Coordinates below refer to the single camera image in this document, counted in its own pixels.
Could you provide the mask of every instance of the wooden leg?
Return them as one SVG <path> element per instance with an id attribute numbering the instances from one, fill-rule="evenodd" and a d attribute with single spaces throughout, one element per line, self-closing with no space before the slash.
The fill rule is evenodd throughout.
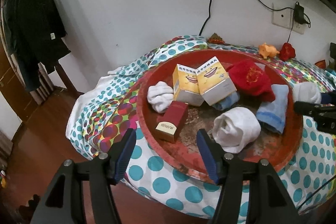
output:
<path id="1" fill-rule="evenodd" d="M 67 87 L 69 93 L 74 97 L 74 98 L 78 98 L 79 97 L 79 92 L 76 90 L 75 86 L 73 85 L 73 83 L 71 82 L 71 80 L 69 79 L 68 75 L 66 74 L 65 70 L 63 69 L 62 65 L 57 62 L 55 64 L 55 69 L 59 75 L 59 77 L 61 78 L 61 80 L 63 81 L 64 85 Z"/>

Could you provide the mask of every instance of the black jacket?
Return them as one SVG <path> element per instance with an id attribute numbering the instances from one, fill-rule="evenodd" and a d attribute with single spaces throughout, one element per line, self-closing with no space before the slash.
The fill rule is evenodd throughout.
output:
<path id="1" fill-rule="evenodd" d="M 39 62 L 51 73 L 70 53 L 54 0 L 5 0 L 4 27 L 8 51 L 16 56 L 28 91 L 40 86 Z"/>

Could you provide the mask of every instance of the white wall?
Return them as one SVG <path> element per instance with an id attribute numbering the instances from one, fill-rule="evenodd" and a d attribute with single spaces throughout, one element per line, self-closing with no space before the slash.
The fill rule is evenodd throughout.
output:
<path id="1" fill-rule="evenodd" d="M 20 118 L 7 103 L 6 99 L 0 92 L 0 130 L 10 140 L 21 124 Z"/>
<path id="2" fill-rule="evenodd" d="M 61 64 L 76 88 L 93 89 L 107 71 L 181 34 L 198 34 L 208 16 L 209 0 L 55 0 L 72 54 Z M 315 63 L 326 59 L 335 42 L 336 14 L 319 0 L 262 0 L 276 7 L 294 7 L 299 1 L 310 17 L 311 29 L 293 32 L 290 42 L 297 57 Z M 203 32 L 217 32 L 227 43 L 277 47 L 289 30 L 271 24 L 272 13 L 256 0 L 213 0 L 212 17 Z M 51 75 L 61 85 L 55 73 Z"/>

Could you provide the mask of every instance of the wall socket plate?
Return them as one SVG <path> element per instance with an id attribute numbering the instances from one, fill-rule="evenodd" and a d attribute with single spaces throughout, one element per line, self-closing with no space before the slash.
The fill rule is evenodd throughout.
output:
<path id="1" fill-rule="evenodd" d="M 287 29 L 292 28 L 292 22 L 293 22 L 293 13 L 294 10 L 292 9 L 285 9 L 282 11 L 272 11 L 272 24 L 284 27 Z M 306 28 L 306 24 L 299 24 L 296 21 L 294 21 L 293 25 L 293 31 L 304 34 Z"/>

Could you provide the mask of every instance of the box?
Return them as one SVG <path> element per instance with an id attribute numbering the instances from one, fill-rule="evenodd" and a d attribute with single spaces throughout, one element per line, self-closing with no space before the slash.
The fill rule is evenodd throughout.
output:
<path id="1" fill-rule="evenodd" d="M 159 139 L 175 143 L 188 118 L 188 104 L 172 101 L 163 117 L 158 119 L 156 136 Z"/>
<path id="2" fill-rule="evenodd" d="M 195 69 L 177 64 L 173 72 L 173 87 L 174 101 L 193 106 L 200 106 L 204 102 L 198 88 Z"/>
<path id="3" fill-rule="evenodd" d="M 196 76 L 199 93 L 210 106 L 237 91 L 217 57 L 211 58 L 197 68 Z"/>

